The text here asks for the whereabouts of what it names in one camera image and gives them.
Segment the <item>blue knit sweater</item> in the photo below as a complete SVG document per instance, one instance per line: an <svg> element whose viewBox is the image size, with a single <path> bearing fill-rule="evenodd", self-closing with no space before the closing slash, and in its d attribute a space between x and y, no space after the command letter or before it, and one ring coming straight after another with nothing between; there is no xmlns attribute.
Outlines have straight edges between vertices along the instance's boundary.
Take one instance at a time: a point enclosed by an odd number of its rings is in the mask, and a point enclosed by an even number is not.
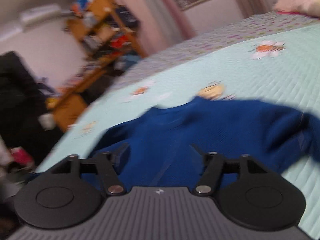
<svg viewBox="0 0 320 240"><path fill-rule="evenodd" d="M304 155L319 160L319 119L297 109L259 100L195 97L168 109L152 107L142 116L109 128L91 156L129 148L115 159L127 189L134 186L192 189L204 171L204 152L229 159L252 156L282 173Z"/></svg>

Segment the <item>person in black clothes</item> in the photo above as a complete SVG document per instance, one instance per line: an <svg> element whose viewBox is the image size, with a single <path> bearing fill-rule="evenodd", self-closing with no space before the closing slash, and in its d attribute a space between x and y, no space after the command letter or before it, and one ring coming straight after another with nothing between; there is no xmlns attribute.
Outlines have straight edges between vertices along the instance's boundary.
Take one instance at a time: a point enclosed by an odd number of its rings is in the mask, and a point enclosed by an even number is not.
<svg viewBox="0 0 320 240"><path fill-rule="evenodd" d="M22 147L37 166L63 135L56 125L41 125L47 113L45 97L20 57L13 51L1 55L1 137L7 148Z"/></svg>

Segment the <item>wooden desk with drawers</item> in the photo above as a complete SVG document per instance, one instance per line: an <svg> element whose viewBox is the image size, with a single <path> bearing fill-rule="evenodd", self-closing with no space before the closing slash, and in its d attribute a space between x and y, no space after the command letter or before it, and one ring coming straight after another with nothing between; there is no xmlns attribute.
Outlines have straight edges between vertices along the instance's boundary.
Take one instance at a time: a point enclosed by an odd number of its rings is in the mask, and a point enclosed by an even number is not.
<svg viewBox="0 0 320 240"><path fill-rule="evenodd" d="M60 96L46 100L47 108L62 132L66 132L88 106L80 94L106 73L106 67L102 66L87 70L83 76L71 78Z"/></svg>

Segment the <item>bee pattern quilted bedspread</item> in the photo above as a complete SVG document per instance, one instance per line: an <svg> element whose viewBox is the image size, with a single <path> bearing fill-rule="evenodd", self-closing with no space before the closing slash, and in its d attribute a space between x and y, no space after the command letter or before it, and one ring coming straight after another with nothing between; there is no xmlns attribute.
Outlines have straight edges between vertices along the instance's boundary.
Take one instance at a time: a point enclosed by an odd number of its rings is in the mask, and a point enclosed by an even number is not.
<svg viewBox="0 0 320 240"><path fill-rule="evenodd" d="M89 106L16 199L18 210L30 201L17 239L319 239L319 160L310 155L282 173L247 154L223 155L212 196L186 186L108 196L91 156L109 128L195 97L259 100L319 119L318 34L318 24L305 24L172 68L169 51L133 68Z"/></svg>

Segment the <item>wooden bookshelf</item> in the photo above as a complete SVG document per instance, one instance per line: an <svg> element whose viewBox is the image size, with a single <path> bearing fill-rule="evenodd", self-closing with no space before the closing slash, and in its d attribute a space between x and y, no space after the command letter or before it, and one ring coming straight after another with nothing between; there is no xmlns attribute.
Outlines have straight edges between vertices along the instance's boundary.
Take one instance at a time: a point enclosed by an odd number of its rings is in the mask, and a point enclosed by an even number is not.
<svg viewBox="0 0 320 240"><path fill-rule="evenodd" d="M66 20L65 31L72 34L85 54L85 60L108 61L134 51L145 58L146 52L139 44L139 22L126 23L120 16L125 8L114 0L75 0L71 16Z"/></svg>

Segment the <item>pink curtain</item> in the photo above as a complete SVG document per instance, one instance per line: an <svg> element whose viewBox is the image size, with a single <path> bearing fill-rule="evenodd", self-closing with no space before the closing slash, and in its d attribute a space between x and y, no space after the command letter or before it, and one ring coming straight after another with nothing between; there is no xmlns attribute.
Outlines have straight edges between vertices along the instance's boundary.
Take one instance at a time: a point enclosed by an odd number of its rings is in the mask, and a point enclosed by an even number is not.
<svg viewBox="0 0 320 240"><path fill-rule="evenodd" d="M139 20L138 41L147 55L155 54L196 33L174 0L115 0Z"/></svg>

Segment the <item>floral pink pillow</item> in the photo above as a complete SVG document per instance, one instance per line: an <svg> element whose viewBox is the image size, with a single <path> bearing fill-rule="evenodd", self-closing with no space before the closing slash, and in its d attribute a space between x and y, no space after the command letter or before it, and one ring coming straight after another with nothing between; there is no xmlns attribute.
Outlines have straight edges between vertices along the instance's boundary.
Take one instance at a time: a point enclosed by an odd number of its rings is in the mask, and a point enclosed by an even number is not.
<svg viewBox="0 0 320 240"><path fill-rule="evenodd" d="M273 10L319 18L319 0L278 0Z"/></svg>

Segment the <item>white wall air conditioner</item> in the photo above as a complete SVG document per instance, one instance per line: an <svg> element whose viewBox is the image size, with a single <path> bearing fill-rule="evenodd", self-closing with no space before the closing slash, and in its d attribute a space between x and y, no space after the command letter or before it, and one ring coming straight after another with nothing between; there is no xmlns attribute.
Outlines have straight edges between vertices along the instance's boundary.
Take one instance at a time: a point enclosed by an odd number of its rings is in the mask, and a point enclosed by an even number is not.
<svg viewBox="0 0 320 240"><path fill-rule="evenodd" d="M25 10L19 14L19 19L22 26L28 27L60 15L61 7L53 3Z"/></svg>

